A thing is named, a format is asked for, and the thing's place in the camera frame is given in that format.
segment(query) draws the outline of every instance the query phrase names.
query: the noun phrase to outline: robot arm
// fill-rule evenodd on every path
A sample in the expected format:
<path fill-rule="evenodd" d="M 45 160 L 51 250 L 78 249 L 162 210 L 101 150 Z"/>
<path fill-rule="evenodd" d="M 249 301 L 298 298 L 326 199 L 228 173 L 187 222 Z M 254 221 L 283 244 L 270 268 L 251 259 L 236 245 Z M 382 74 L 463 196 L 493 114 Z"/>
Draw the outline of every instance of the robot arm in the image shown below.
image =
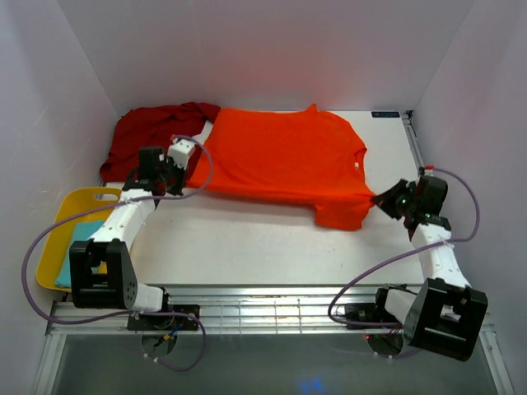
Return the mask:
<path fill-rule="evenodd" d="M 393 218 L 404 216 L 404 226 L 416 249 L 443 242 L 419 253 L 423 276 L 421 290 L 413 295 L 386 286 L 379 289 L 376 305 L 403 324 L 404 340 L 410 345 L 457 360 L 473 352 L 487 311 L 487 296 L 474 290 L 455 259 L 450 224 L 439 216 L 445 200 L 445 181 L 431 175 L 418 184 L 401 180 L 373 202 Z"/>
<path fill-rule="evenodd" d="M 160 146 L 139 152 L 137 178 L 128 176 L 120 202 L 133 198 L 181 194 L 194 144 L 174 141 L 167 156 Z M 110 217 L 87 241 L 76 241 L 69 249 L 72 299 L 78 308 L 128 309 L 156 312 L 165 303 L 164 291 L 138 283 L 129 250 L 142 223 L 156 210 L 158 200 L 147 199 L 115 208 Z M 106 273 L 99 267 L 106 264 Z"/>

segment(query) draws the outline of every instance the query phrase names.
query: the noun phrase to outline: black bracket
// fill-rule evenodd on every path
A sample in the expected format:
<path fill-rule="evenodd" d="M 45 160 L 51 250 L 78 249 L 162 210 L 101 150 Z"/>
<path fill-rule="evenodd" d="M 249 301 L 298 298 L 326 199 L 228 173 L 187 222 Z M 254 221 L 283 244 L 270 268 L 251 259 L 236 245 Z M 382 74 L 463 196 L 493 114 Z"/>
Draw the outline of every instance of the black bracket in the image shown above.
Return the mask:
<path fill-rule="evenodd" d="M 75 241 L 69 249 L 72 299 L 83 309 L 131 309 L 135 303 L 138 280 L 126 243 Z M 97 268 L 106 262 L 107 273 Z"/>
<path fill-rule="evenodd" d="M 199 305 L 198 304 L 168 304 L 163 311 L 193 314 L 199 319 Z M 130 315 L 128 317 L 127 329 L 136 332 L 170 332 L 176 326 L 181 326 L 180 331 L 197 331 L 198 325 L 192 319 L 182 317 L 156 317 L 150 315 Z"/>
<path fill-rule="evenodd" d="M 397 319 L 387 313 L 384 309 L 380 309 L 376 303 L 351 303 L 344 305 L 344 316 L 350 321 L 358 321 L 363 323 L 397 323 Z M 346 325 L 346 329 L 378 329 L 379 327 L 368 327 L 367 325 Z"/>
<path fill-rule="evenodd" d="M 443 315 L 451 306 L 455 317 Z M 468 360 L 487 312 L 487 296 L 472 288 L 450 286 L 440 278 L 427 278 L 404 322 L 410 346 Z"/>

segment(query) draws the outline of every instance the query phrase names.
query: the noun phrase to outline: orange t-shirt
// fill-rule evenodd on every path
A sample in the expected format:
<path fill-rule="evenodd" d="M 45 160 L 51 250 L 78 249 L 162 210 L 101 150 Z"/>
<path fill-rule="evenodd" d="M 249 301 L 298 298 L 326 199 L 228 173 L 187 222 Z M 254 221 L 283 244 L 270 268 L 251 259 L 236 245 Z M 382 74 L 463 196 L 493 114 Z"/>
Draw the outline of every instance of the orange t-shirt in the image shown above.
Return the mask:
<path fill-rule="evenodd" d="M 366 147 L 348 121 L 315 105 L 298 113 L 223 109 L 205 142 L 214 164 L 207 189 L 315 207 L 318 225 L 356 230 L 372 207 Z M 207 179 L 201 155 L 187 183 Z"/>

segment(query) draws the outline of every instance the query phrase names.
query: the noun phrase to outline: yellow basket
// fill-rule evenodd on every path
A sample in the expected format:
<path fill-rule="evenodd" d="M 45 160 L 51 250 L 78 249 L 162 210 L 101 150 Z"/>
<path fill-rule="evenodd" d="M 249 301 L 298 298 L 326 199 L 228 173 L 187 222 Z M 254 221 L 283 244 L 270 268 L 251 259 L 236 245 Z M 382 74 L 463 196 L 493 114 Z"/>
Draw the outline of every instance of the yellow basket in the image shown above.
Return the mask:
<path fill-rule="evenodd" d="M 101 195 L 110 195 L 102 199 Z M 61 221 L 69 216 L 74 216 L 80 212 L 92 210 L 98 207 L 108 206 L 116 203 L 121 195 L 121 190 L 117 188 L 83 188 L 71 192 L 63 201 L 58 210 L 55 222 Z M 44 288 L 50 290 L 61 290 L 71 292 L 69 288 L 59 288 L 55 285 L 55 280 L 63 265 L 64 257 L 68 252 L 69 242 L 72 238 L 75 225 L 80 222 L 91 222 L 106 220 L 113 210 L 104 210 L 82 216 L 76 220 L 69 221 L 58 228 L 53 229 L 48 237 L 42 256 L 40 257 L 39 267 L 36 271 L 36 280 Z"/>

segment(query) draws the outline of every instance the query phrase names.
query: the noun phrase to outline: purple cable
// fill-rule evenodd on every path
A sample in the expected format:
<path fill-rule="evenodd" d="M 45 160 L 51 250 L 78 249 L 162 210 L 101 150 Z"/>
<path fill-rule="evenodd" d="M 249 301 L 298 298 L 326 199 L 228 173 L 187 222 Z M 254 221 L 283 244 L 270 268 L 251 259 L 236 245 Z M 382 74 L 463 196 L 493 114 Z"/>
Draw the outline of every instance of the purple cable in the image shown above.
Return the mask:
<path fill-rule="evenodd" d="M 175 138 L 180 138 L 180 139 L 183 139 L 183 140 L 188 140 L 188 141 L 193 142 L 194 144 L 199 146 L 201 148 L 201 150 L 207 156 L 208 163 L 210 165 L 210 171 L 209 171 L 207 180 L 205 181 L 205 183 L 201 187 L 199 187 L 198 189 L 196 189 L 193 192 L 188 193 L 188 194 L 186 194 L 184 196 L 143 196 L 143 197 L 136 197 L 136 198 L 133 198 L 133 199 L 129 199 L 126 202 L 117 202 L 117 203 L 114 203 L 114 204 L 110 204 L 108 206 L 94 208 L 93 210 L 84 211 L 84 212 L 82 212 L 80 214 L 76 214 L 75 216 L 70 216 L 68 218 L 64 218 L 63 220 L 61 220 L 59 222 L 55 222 L 54 224 L 52 224 L 51 226 L 48 226 L 45 230 L 43 230 L 42 233 L 40 233 L 36 237 L 36 239 L 33 240 L 33 243 L 31 243 L 30 247 L 27 249 L 26 255 L 24 256 L 24 259 L 22 260 L 21 282 L 22 282 L 22 289 L 24 291 L 24 295 L 27 298 L 27 301 L 29 302 L 31 308 L 40 317 L 42 317 L 43 319 L 45 319 L 45 320 L 47 320 L 47 321 L 49 321 L 51 323 L 56 323 L 56 324 L 60 324 L 60 325 L 79 325 L 79 324 L 83 324 L 83 323 L 94 323 L 95 321 L 99 321 L 99 320 L 104 319 L 104 318 L 110 318 L 110 317 L 115 317 L 115 316 L 118 316 L 118 315 L 130 314 L 129 311 L 116 311 L 114 313 L 103 314 L 103 315 L 100 315 L 100 316 L 97 316 L 97 317 L 92 317 L 92 318 L 79 319 L 77 321 L 69 321 L 69 320 L 64 320 L 64 319 L 60 319 L 60 318 L 51 317 L 50 315 L 47 315 L 36 304 L 35 299 L 33 298 L 33 295 L 30 292 L 30 287 L 29 287 L 29 284 L 27 282 L 27 266 L 28 266 L 29 261 L 30 261 L 30 256 L 33 253 L 33 251 L 35 250 L 35 247 L 37 246 L 37 244 L 49 232 L 51 232 L 53 229 L 58 228 L 59 226 L 65 224 L 65 223 L 67 223 L 69 221 L 76 220 L 77 218 L 80 218 L 82 216 L 87 216 L 87 215 L 93 214 L 95 212 L 108 210 L 109 208 L 121 207 L 121 206 L 124 206 L 124 205 L 132 203 L 132 202 L 142 202 L 144 200 L 184 200 L 184 199 L 191 198 L 195 194 L 200 193 L 201 191 L 203 191 L 208 186 L 208 184 L 211 182 L 212 176 L 214 174 L 214 165 L 212 163 L 212 157 L 211 157 L 210 153 L 208 152 L 207 148 L 205 148 L 205 146 L 203 144 L 201 144 L 200 142 L 198 142 L 197 140 L 195 140 L 195 139 L 193 139 L 191 137 L 175 136 Z M 178 368 L 178 369 L 182 369 L 180 371 L 186 371 L 187 369 L 192 369 L 192 367 L 194 367 L 201 360 L 201 358 L 203 357 L 204 350 L 205 350 L 205 338 L 206 338 L 207 334 L 205 333 L 205 327 L 203 326 L 201 321 L 199 321 L 199 319 L 197 319 L 193 315 L 182 314 L 182 313 L 166 313 L 166 314 L 165 313 L 145 313 L 144 315 L 171 315 L 171 316 L 177 316 L 177 317 L 186 317 L 186 318 L 190 318 L 193 321 L 195 321 L 198 324 L 198 326 L 200 327 L 200 329 L 202 330 L 202 333 L 203 333 L 203 347 L 202 347 L 202 350 L 200 351 L 200 354 L 199 354 L 198 358 L 196 359 L 196 361 L 193 362 L 190 365 L 189 368 Z"/>
<path fill-rule="evenodd" d="M 438 171 L 440 173 L 448 174 L 449 176 L 451 176 L 451 177 L 457 179 L 458 181 L 460 181 L 463 184 L 463 186 L 467 189 L 467 191 L 470 194 L 470 197 L 473 200 L 474 208 L 476 209 L 476 221 L 474 222 L 474 228 L 472 230 L 472 233 L 469 236 L 467 236 L 467 237 L 458 237 L 458 238 L 453 237 L 451 239 L 446 240 L 447 243 L 466 243 L 466 242 L 472 240 L 476 236 L 476 234 L 478 233 L 478 229 L 479 229 L 479 222 L 480 222 L 481 212 L 480 212 L 480 209 L 479 209 L 479 202 L 478 202 L 478 199 L 476 198 L 476 194 L 470 188 L 470 186 L 463 179 L 461 179 L 457 174 L 454 174 L 454 173 L 450 172 L 449 170 L 443 170 L 443 169 L 438 169 L 438 168 L 435 168 L 434 170 Z M 335 306 L 337 301 L 340 299 L 340 297 L 342 295 L 344 295 L 347 290 L 349 290 L 352 286 L 356 285 L 363 278 L 369 276 L 373 272 L 376 272 L 377 270 L 379 270 L 379 269 L 381 269 L 381 268 L 383 268 L 385 266 L 390 265 L 391 263 L 397 262 L 400 259 L 411 257 L 411 256 L 413 256 L 413 255 L 415 255 L 417 253 L 421 253 L 423 251 L 427 251 L 428 249 L 434 249 L 435 247 L 440 247 L 440 246 L 444 245 L 444 243 L 445 242 L 443 242 L 443 241 L 438 241 L 438 242 L 433 243 L 433 244 L 424 245 L 424 246 L 419 247 L 418 249 L 414 249 L 412 251 L 407 251 L 406 253 L 401 253 L 400 255 L 396 255 L 396 256 L 394 256 L 392 258 L 386 259 L 385 261 L 375 265 L 374 267 L 366 270 L 365 272 L 363 272 L 359 276 L 355 277 L 353 280 L 348 282 L 335 295 L 333 300 L 331 300 L 331 303 L 328 306 L 328 317 L 332 321 L 334 321 L 335 323 L 342 323 L 342 324 L 345 324 L 345 325 L 356 325 L 356 326 L 367 326 L 367 327 L 384 327 L 384 328 L 392 328 L 392 327 L 400 326 L 400 323 L 364 323 L 364 322 L 361 322 L 361 321 L 350 321 L 350 320 L 347 320 L 347 319 L 341 319 L 341 318 L 335 317 L 332 314 L 331 311 L 333 310 L 333 307 Z M 414 354 L 415 353 L 413 353 L 413 351 L 410 351 L 410 352 L 406 352 L 406 353 L 401 354 L 401 355 L 397 355 L 397 357 L 398 358 L 404 358 L 405 356 L 412 356 Z"/>
<path fill-rule="evenodd" d="M 171 364 L 170 362 L 168 362 L 166 360 L 162 360 L 161 358 L 158 358 L 158 357 L 156 357 L 155 355 L 152 355 L 152 354 L 141 353 L 141 352 L 137 352 L 137 351 L 131 351 L 131 350 L 128 350 L 128 349 L 125 349 L 125 348 L 123 350 L 128 352 L 128 353 L 135 354 L 137 356 L 145 356 L 145 357 L 147 356 L 147 357 L 151 358 L 152 360 L 154 360 L 154 362 L 160 363 L 160 364 L 166 366 L 169 369 L 175 370 L 176 372 L 188 372 L 194 366 L 196 366 L 198 364 L 198 362 L 205 355 L 205 349 L 207 348 L 207 333 L 205 332 L 205 327 L 203 326 L 202 322 L 199 319 L 197 319 L 196 317 L 194 317 L 193 315 L 184 314 L 184 313 L 151 313 L 151 314 L 148 314 L 148 315 L 155 315 L 157 317 L 183 317 L 183 318 L 189 318 L 189 319 L 192 319 L 193 321 L 195 321 L 198 324 L 199 328 L 201 329 L 201 333 L 203 335 L 203 340 L 202 340 L 202 343 L 201 343 L 202 344 L 201 345 L 201 350 L 199 350 L 199 354 L 196 357 L 196 359 L 194 359 L 194 362 L 192 362 L 188 366 L 185 366 L 184 368 L 181 368 L 181 367 L 179 367 L 177 365 Z"/>

